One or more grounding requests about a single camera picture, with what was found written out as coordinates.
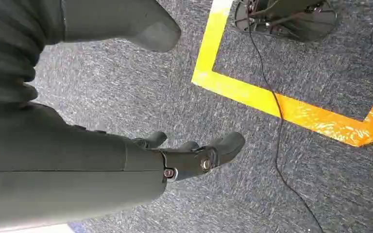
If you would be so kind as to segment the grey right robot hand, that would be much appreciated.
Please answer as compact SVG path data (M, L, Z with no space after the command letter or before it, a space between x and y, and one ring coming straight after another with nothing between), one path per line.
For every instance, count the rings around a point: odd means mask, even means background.
M181 29L154 0L0 0L0 231L48 226L150 202L169 182L233 160L237 132L163 149L163 132L129 139L68 125L30 85L46 45L121 37L167 52Z

